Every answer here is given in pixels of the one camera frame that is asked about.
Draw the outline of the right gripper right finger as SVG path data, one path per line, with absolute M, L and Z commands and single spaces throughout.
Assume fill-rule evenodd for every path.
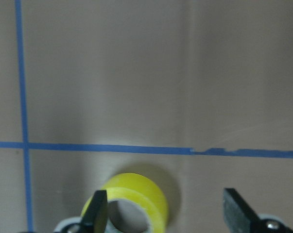
M 257 214 L 234 188 L 223 190 L 223 214 L 231 233 L 293 233 L 280 218 Z

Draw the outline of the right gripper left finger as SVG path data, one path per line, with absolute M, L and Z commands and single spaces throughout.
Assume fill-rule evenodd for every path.
M 107 225 L 107 191 L 97 190 L 80 221 L 81 233 L 104 233 Z

